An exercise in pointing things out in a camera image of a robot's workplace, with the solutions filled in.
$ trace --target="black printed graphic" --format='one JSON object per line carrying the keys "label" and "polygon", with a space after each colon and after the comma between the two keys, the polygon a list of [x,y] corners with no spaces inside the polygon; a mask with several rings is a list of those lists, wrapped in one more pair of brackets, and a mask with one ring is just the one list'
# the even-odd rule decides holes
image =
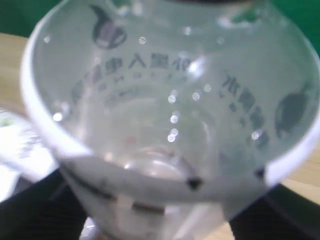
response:
{"label": "black printed graphic", "polygon": [[227,87],[229,93],[232,94],[232,96],[236,96],[238,89],[240,88],[240,85],[235,77],[227,76],[226,81],[222,85],[224,88]]}
{"label": "black printed graphic", "polygon": [[198,191],[204,182],[200,177],[192,177],[186,183],[192,191]]}
{"label": "black printed graphic", "polygon": [[98,21],[93,29],[93,41],[102,49],[114,49],[127,40],[125,31],[116,26],[102,8],[90,5]]}
{"label": "black printed graphic", "polygon": [[186,71],[190,63],[190,59],[178,57],[176,60],[173,61],[172,65],[175,66],[176,70],[182,69],[183,71]]}
{"label": "black printed graphic", "polygon": [[152,53],[151,54],[150,68],[167,69],[168,65],[169,65],[168,54],[162,54],[162,53]]}
{"label": "black printed graphic", "polygon": [[309,82],[305,83],[299,92],[290,93],[278,104],[275,111],[275,131],[279,139],[282,134],[289,134],[303,117],[308,97],[306,91],[311,88]]}
{"label": "black printed graphic", "polygon": [[256,99],[248,88],[243,89],[239,97],[239,103],[242,104],[243,111],[248,113],[255,104]]}
{"label": "black printed graphic", "polygon": [[114,74],[119,68],[122,67],[123,61],[122,58],[113,57],[110,60],[105,62],[105,71],[107,75]]}
{"label": "black printed graphic", "polygon": [[141,67],[145,68],[146,64],[144,63],[144,61],[142,60],[141,56],[139,55],[139,53],[135,53],[134,54],[134,58],[131,61],[131,63],[129,64],[129,69],[131,69],[136,63],[139,63],[141,65]]}

